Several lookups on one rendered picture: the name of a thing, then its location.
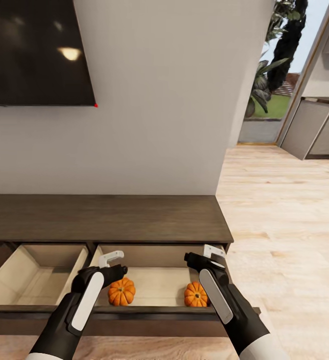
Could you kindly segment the pumpkin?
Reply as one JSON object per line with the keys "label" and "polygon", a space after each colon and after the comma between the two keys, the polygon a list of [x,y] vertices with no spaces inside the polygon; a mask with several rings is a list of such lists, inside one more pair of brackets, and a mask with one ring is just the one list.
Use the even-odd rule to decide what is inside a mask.
{"label": "pumpkin", "polygon": [[112,282],[108,291],[108,302],[113,306],[128,306],[133,302],[135,294],[135,283],[125,277]]}
{"label": "pumpkin", "polygon": [[211,305],[211,301],[201,283],[196,281],[187,285],[184,291],[184,297],[184,304],[187,307],[209,307]]}

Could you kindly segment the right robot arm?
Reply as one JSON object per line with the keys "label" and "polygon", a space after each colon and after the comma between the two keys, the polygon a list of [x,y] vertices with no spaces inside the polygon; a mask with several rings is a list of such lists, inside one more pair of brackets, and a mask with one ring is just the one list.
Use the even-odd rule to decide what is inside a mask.
{"label": "right robot arm", "polygon": [[199,282],[240,360],[291,360],[236,285],[229,283],[225,267],[211,260],[211,256],[225,259],[224,250],[204,244],[202,251],[201,255],[186,253],[184,260],[198,271]]}

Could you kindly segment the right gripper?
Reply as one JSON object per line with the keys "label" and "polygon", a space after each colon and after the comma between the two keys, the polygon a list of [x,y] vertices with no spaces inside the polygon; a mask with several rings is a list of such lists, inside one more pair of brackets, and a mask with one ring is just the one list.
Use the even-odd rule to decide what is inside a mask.
{"label": "right gripper", "polygon": [[189,252],[185,254],[184,260],[187,262],[187,266],[191,269],[199,271],[199,266],[204,260],[208,260],[205,256]]}

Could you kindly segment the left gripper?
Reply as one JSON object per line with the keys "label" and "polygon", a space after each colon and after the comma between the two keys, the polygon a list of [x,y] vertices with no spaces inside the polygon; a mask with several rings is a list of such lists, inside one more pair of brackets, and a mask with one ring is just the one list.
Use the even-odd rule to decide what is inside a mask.
{"label": "left gripper", "polygon": [[128,272],[127,266],[121,266],[121,264],[113,265],[111,267],[102,268],[108,274],[108,282],[105,288],[114,282],[120,281]]}

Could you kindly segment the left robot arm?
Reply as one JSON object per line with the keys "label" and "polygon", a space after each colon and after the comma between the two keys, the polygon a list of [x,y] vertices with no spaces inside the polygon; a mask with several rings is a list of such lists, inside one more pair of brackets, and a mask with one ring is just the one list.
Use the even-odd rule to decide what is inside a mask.
{"label": "left robot arm", "polygon": [[77,272],[71,292],[63,297],[52,313],[25,360],[73,359],[102,288],[120,281],[128,272],[127,266],[109,265],[124,256],[123,251],[99,256],[98,266],[83,268]]}

